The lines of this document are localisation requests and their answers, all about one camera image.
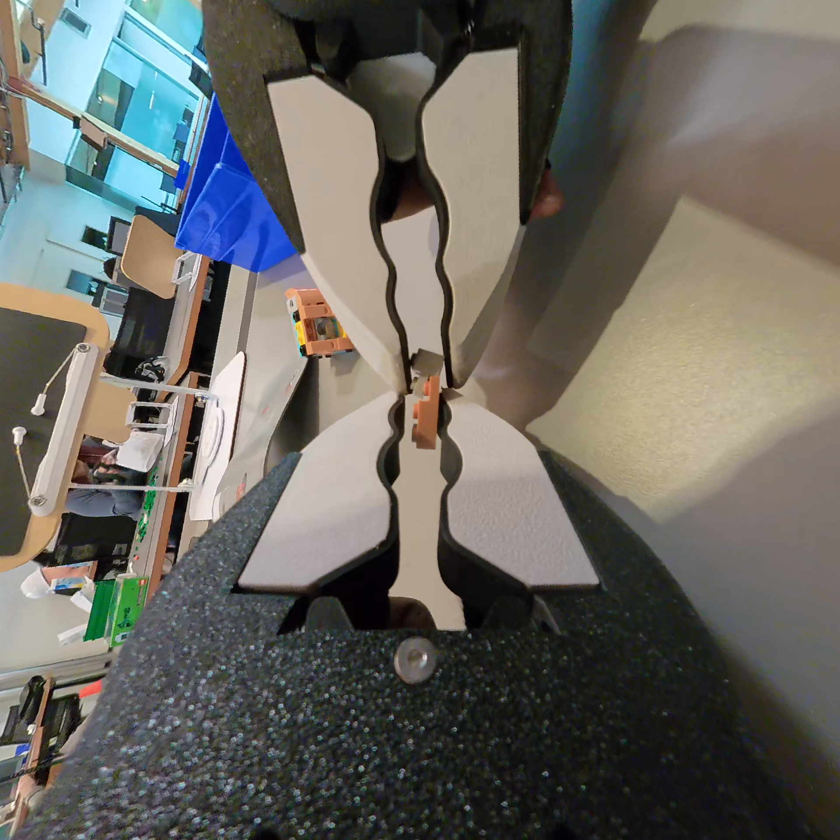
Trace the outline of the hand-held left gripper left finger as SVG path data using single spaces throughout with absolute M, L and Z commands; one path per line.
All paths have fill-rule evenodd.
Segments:
M 388 550 L 398 535 L 403 397 L 380 395 L 305 447 L 238 579 L 311 589 Z

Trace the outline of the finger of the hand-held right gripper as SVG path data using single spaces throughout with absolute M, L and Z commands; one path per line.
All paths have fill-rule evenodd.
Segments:
M 437 273 L 450 387 L 464 386 L 508 293 L 520 216 L 520 48 L 468 53 L 420 111 L 420 164 L 442 228 Z
M 396 271 L 376 225 L 382 155 L 371 115 L 344 89 L 309 75 L 267 94 L 302 235 L 303 262 L 367 364 L 408 391 Z

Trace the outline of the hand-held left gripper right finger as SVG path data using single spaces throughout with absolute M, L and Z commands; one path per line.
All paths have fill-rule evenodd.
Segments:
M 532 441 L 458 392 L 444 393 L 442 535 L 527 589 L 600 584 Z

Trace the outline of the orange brick plate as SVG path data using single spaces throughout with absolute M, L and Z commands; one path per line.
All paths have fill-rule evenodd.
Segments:
M 439 400 L 440 376 L 429 376 L 413 405 L 411 440 L 418 449 L 435 450 L 437 447 Z

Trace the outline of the grey desk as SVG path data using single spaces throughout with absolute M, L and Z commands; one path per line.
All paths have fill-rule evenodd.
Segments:
M 323 644 L 247 837 L 838 838 L 838 38 L 658 40 L 668 2 L 572 2 L 552 158 L 565 218 L 525 238 L 477 371 L 547 447 L 582 537 L 635 590 L 551 601 L 431 686 Z

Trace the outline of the person's right hand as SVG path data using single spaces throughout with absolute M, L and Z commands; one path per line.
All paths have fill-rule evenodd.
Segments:
M 547 166 L 541 176 L 528 223 L 557 215 L 564 205 L 564 197 L 554 179 L 552 169 Z

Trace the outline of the person's left hand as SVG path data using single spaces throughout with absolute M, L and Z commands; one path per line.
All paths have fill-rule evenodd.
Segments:
M 390 596 L 386 628 L 433 631 L 437 625 L 434 616 L 422 602 L 414 598 Z

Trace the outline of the blue storage bin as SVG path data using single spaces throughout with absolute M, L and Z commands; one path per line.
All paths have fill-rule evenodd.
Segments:
M 186 177 L 183 204 L 188 204 L 200 194 L 216 164 L 223 158 L 228 129 L 217 95 L 213 94 L 204 121 L 201 142 L 196 157 Z
M 175 246 L 254 272 L 297 253 L 254 179 L 224 163 L 184 212 Z

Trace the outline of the orange brick model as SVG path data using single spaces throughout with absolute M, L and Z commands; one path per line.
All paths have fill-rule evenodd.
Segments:
M 355 350 L 318 288 L 289 288 L 286 300 L 301 357 L 330 358 Z

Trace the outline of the wooden beam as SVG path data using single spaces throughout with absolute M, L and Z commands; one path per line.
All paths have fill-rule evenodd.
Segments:
M 53 94 L 24 78 L 11 77 L 11 89 L 39 106 L 58 114 L 72 122 L 73 127 L 80 133 L 80 137 L 92 149 L 104 151 L 115 148 L 124 151 L 134 159 L 152 166 L 156 170 L 175 177 L 180 165 L 165 157 L 162 153 L 143 145 L 127 134 L 106 124 L 88 112 L 82 111 L 67 102 L 56 98 Z

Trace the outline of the tan wooden chair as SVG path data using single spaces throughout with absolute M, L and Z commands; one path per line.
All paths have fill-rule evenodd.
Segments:
M 176 261 L 184 251 L 154 220 L 135 214 L 120 258 L 120 270 L 133 284 L 161 299 L 172 299 Z

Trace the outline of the green printed box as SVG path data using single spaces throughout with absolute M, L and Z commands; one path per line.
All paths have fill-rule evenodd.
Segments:
M 144 609 L 149 580 L 146 575 L 119 574 L 95 583 L 83 641 L 103 639 L 110 648 L 122 645 Z

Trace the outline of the black panel with wooden rim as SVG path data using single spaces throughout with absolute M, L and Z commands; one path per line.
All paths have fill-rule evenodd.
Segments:
M 82 438 L 90 426 L 92 398 L 111 345 L 109 325 L 93 306 L 59 293 L 3 283 L 2 305 L 2 571 L 32 560 L 60 525 Z M 43 415 L 30 410 L 68 353 L 81 342 L 100 349 L 98 372 L 83 409 L 65 485 L 45 518 L 28 507 L 28 492 L 49 438 L 64 390 L 65 373 L 49 388 Z

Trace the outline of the clear acrylic bracket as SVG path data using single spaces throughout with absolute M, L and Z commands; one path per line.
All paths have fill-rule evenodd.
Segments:
M 131 491 L 131 492 L 142 492 L 142 493 L 192 493 L 198 486 L 194 482 L 183 482 L 177 486 L 162 486 L 162 485 L 145 485 L 145 486 L 123 486 L 123 485 L 103 485 L 103 484 L 82 484 L 78 482 L 71 482 L 68 485 L 68 488 L 71 490 L 89 490 L 89 491 L 104 491 L 108 493 L 114 493 L 117 491 Z
M 104 373 L 99 375 L 99 381 L 104 384 L 117 386 L 122 389 L 130 390 L 132 392 L 150 391 L 157 393 L 178 394 L 185 396 L 194 396 L 195 398 L 204 399 L 204 401 L 206 402 L 218 402 L 217 394 L 207 390 L 201 390 L 198 388 L 192 388 L 188 386 L 172 385 L 165 384 L 162 382 L 151 381 L 132 381 Z

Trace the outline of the white bracket bar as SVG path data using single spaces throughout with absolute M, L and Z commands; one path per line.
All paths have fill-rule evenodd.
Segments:
M 57 507 L 70 457 L 78 450 L 77 432 L 88 392 L 98 372 L 99 354 L 99 347 L 93 343 L 76 344 L 49 378 L 30 410 L 34 416 L 43 415 L 49 388 L 61 373 L 65 373 L 64 390 L 49 443 L 28 492 L 28 507 L 37 518 L 47 517 Z

